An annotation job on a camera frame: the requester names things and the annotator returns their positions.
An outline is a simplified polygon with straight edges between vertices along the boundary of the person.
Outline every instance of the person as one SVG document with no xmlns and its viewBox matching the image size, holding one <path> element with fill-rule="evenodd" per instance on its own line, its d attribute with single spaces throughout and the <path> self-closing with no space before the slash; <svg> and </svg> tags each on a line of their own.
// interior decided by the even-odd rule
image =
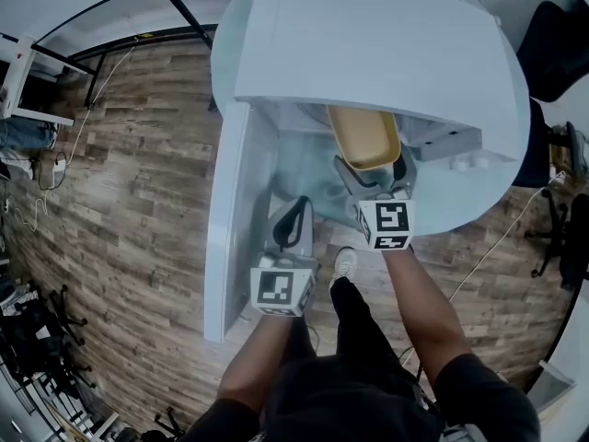
<svg viewBox="0 0 589 442">
<path fill-rule="evenodd" d="M 304 319 L 263 316 L 181 442 L 539 441 L 530 401 L 472 353 L 454 308 L 412 251 L 383 255 L 435 403 L 373 320 L 352 283 L 357 253 L 346 248 L 329 284 L 340 320 L 336 354 L 315 355 Z"/>
</svg>

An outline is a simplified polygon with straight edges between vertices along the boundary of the yellow tray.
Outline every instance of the yellow tray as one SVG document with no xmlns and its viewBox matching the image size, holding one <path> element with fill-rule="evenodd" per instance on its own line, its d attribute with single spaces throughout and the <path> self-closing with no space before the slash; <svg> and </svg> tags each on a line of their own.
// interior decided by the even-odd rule
<svg viewBox="0 0 589 442">
<path fill-rule="evenodd" d="M 377 169 L 400 156 L 401 144 L 392 113 L 328 106 L 328 114 L 341 154 L 352 169 Z"/>
</svg>

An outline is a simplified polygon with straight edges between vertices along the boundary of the desk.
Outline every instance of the desk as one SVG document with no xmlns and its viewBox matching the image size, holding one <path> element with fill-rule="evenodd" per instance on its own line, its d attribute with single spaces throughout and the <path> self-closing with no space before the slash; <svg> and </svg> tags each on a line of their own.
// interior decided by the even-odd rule
<svg viewBox="0 0 589 442">
<path fill-rule="evenodd" d="M 466 1 L 480 6 L 477 0 Z M 251 4 L 252 0 L 232 0 L 215 33 L 211 72 L 214 98 L 221 113 L 233 98 Z M 519 133 L 523 160 L 530 128 L 527 84 L 513 48 L 504 36 L 502 40 L 509 57 L 517 100 L 519 123 L 514 129 Z M 450 170 L 447 159 L 418 164 L 418 179 L 413 191 L 416 201 L 415 234 L 437 234 L 479 218 L 511 186 L 522 160 L 464 172 Z"/>
</svg>

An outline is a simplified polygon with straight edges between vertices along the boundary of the person's right arm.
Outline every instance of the person's right arm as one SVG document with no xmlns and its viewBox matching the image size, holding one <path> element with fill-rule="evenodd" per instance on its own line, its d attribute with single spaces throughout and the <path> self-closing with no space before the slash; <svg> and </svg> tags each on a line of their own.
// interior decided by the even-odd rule
<svg viewBox="0 0 589 442">
<path fill-rule="evenodd" d="M 403 324 L 447 422 L 475 425 L 488 442 L 539 441 L 529 399 L 472 353 L 454 308 L 415 255 L 383 255 Z"/>
</svg>

